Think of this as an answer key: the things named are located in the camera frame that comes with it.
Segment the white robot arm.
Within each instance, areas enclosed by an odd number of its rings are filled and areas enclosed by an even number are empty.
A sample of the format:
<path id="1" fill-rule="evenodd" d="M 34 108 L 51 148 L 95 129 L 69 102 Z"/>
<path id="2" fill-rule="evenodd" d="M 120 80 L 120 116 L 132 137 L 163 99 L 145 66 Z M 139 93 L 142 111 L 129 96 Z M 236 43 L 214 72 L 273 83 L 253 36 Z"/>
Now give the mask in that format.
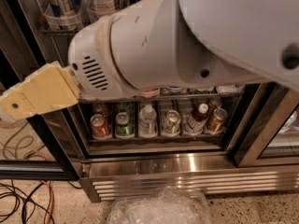
<path id="1" fill-rule="evenodd" d="M 47 63 L 0 96 L 13 123 L 78 103 L 175 86 L 265 81 L 299 91 L 299 0 L 141 0 L 80 30 L 67 67 Z"/>

